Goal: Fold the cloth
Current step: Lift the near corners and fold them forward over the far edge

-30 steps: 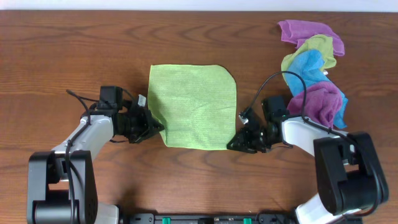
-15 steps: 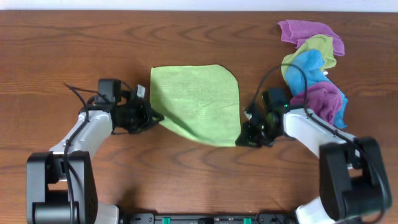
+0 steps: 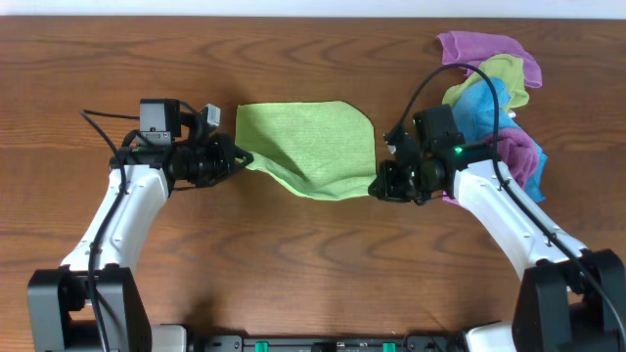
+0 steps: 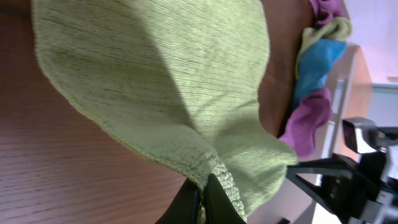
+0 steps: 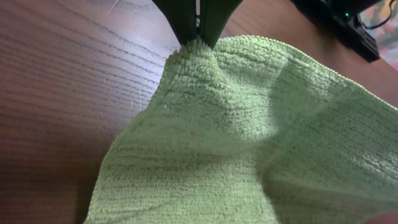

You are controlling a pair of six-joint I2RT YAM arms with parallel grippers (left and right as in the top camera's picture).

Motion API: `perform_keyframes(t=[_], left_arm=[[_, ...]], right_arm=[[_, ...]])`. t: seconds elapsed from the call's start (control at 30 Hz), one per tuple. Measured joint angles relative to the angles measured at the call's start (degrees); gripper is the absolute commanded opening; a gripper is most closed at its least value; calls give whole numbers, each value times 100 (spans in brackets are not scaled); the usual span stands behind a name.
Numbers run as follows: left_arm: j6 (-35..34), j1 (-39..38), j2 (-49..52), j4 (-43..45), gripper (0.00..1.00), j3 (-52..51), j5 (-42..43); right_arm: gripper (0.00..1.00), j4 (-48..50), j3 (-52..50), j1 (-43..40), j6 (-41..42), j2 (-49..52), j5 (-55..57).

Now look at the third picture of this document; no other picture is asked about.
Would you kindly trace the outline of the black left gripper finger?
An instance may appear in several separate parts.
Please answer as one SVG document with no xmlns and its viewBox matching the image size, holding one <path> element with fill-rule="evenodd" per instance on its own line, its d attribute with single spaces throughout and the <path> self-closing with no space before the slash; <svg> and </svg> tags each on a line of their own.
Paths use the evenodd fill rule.
<svg viewBox="0 0 626 352">
<path fill-rule="evenodd" d="M 252 156 L 203 161 L 199 164 L 198 187 L 214 187 L 231 178 L 236 173 L 243 171 L 253 161 L 254 158 Z"/>
<path fill-rule="evenodd" d="M 254 157 L 248 151 L 238 147 L 235 142 L 227 134 L 219 135 L 219 142 L 226 161 L 229 164 L 250 164 L 254 161 Z"/>
</svg>

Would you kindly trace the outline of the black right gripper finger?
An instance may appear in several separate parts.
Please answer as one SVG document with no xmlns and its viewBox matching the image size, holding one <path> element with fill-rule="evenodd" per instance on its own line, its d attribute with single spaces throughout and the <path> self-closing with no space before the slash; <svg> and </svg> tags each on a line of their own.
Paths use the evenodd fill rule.
<svg viewBox="0 0 626 352">
<path fill-rule="evenodd" d="M 386 182 L 383 175 L 378 175 L 368 187 L 368 194 L 377 199 L 387 199 Z"/>
<path fill-rule="evenodd" d="M 382 201 L 388 202 L 398 202 L 398 203 L 408 203 L 412 202 L 415 204 L 421 203 L 421 197 L 414 193 L 388 193 L 388 192 L 379 192 L 377 193 L 377 198 Z"/>
</svg>

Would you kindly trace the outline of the light green microfiber cloth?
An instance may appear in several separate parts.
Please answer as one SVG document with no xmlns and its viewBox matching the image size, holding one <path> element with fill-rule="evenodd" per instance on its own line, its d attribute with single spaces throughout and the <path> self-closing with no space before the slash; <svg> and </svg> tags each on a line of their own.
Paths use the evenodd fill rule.
<svg viewBox="0 0 626 352">
<path fill-rule="evenodd" d="M 248 169 L 303 198 L 365 197 L 376 178 L 374 126 L 341 101 L 239 106 L 236 145 L 252 154 Z"/>
</svg>

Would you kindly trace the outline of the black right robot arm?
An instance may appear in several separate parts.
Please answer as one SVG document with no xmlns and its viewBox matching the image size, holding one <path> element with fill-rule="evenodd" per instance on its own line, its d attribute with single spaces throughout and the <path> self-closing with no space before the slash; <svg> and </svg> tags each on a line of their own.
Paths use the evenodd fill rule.
<svg viewBox="0 0 626 352">
<path fill-rule="evenodd" d="M 384 134 L 393 154 L 370 195 L 423 205 L 439 192 L 486 229 L 521 279 L 511 322 L 463 334 L 467 351 L 622 351 L 625 268 L 610 249 L 589 249 L 560 228 L 517 184 L 491 146 L 469 144 L 452 111 L 414 116 Z"/>
</svg>

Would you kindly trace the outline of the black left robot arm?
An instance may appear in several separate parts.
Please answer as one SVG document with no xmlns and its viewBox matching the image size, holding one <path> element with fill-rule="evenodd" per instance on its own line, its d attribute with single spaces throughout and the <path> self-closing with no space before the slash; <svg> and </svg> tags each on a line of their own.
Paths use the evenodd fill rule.
<svg viewBox="0 0 626 352">
<path fill-rule="evenodd" d="M 188 330 L 150 323 L 134 272 L 159 211 L 177 191 L 214 187 L 252 155 L 219 132 L 221 110 L 143 99 L 139 126 L 112 150 L 109 184 L 92 222 L 56 269 L 27 285 L 37 351 L 190 351 Z"/>
</svg>

